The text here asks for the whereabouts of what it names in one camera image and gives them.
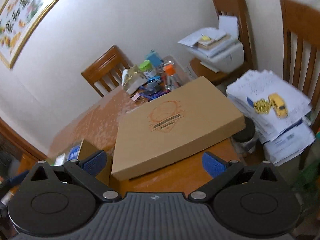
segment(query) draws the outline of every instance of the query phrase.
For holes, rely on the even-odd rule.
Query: green lid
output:
[[[142,63],[140,64],[140,66],[139,66],[139,69],[140,69],[142,72],[152,69],[152,65],[151,65],[150,60],[145,60],[144,62],[142,62]]]

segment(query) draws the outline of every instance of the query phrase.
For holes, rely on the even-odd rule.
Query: white wall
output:
[[[281,75],[279,0],[246,1],[259,69]],[[211,0],[60,0],[36,28],[14,68],[0,63],[0,117],[47,153],[54,135],[100,99],[80,72],[113,44],[135,64],[156,49],[186,65],[192,57],[176,42],[216,24]]]

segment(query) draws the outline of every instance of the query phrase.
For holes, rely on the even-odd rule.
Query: chair backrest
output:
[[[103,54],[98,60],[96,60],[91,66],[89,66],[81,75],[88,81],[88,83],[103,97],[103,93],[95,86],[95,82],[100,82],[101,85],[108,91],[111,88],[103,80],[103,77],[108,76],[111,82],[117,87],[120,83],[110,72],[112,69],[116,71],[120,78],[122,78],[122,72],[119,65],[122,64],[126,69],[129,69],[129,65],[121,55],[116,45],[112,46],[105,54]]]
[[[310,58],[302,92],[308,96],[313,79],[317,79],[312,94],[311,105],[316,107],[320,96],[320,78],[314,75],[317,50],[320,49],[320,12],[292,0],[280,0],[284,31],[284,64],[283,79],[290,82],[291,72],[291,33],[297,35],[297,52],[294,62],[292,85],[298,88],[302,66],[304,41],[311,44]],[[317,132],[320,127],[320,114],[312,125]]]
[[[212,0],[217,14],[236,16],[239,25],[239,40],[243,44],[244,60],[249,64],[249,68],[253,69],[252,52],[250,46],[248,25],[246,15],[248,14],[247,4],[245,0]]]

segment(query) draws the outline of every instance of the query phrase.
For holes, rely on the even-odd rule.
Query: white logo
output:
[[[151,197],[153,200],[157,200],[157,199],[159,199],[160,197],[158,196],[158,195],[154,195],[154,196],[152,196]]]

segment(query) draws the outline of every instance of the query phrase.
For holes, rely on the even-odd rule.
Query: black round lid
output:
[[[256,133],[253,121],[248,117],[244,117],[244,120],[245,128],[232,136],[236,142],[244,143],[250,141]]]
[[[296,224],[300,205],[290,190],[263,180],[228,187],[217,194],[214,212],[222,225],[248,237],[275,237]]]
[[[80,228],[94,214],[93,195],[73,184],[33,181],[23,194],[12,198],[9,216],[18,231],[34,236],[54,236]]]

